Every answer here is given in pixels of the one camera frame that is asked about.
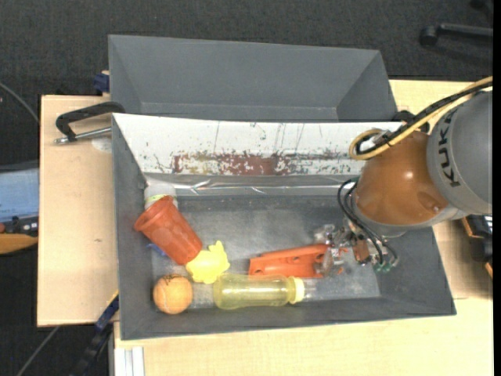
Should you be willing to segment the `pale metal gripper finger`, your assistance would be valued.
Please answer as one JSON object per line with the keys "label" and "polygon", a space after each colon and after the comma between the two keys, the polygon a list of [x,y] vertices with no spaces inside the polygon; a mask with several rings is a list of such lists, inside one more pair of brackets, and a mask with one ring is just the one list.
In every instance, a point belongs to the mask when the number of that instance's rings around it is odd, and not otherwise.
{"label": "pale metal gripper finger", "polygon": [[315,244],[325,244],[330,247],[339,247],[341,244],[341,229],[335,225],[324,225],[313,233]]}
{"label": "pale metal gripper finger", "polygon": [[321,277],[331,277],[338,274],[344,265],[344,260],[341,257],[333,256],[331,253],[326,253],[319,265],[319,275]]}

